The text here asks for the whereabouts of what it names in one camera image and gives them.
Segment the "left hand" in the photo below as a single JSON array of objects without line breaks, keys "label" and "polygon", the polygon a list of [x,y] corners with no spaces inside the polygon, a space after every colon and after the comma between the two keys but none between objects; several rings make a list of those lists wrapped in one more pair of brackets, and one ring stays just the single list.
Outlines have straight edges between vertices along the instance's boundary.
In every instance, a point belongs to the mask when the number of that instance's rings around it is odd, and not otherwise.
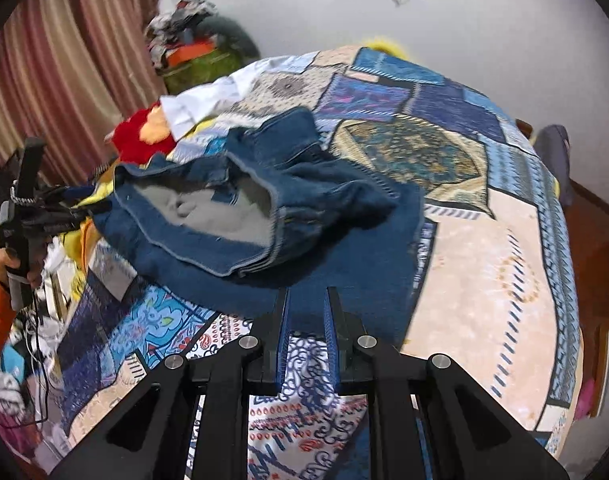
[{"label": "left hand", "polygon": [[[27,274],[27,280],[32,288],[37,288],[42,283],[42,271],[44,266],[45,252],[41,249],[37,252]],[[18,269],[20,260],[14,252],[0,248],[0,283],[8,286],[8,270]]]}]

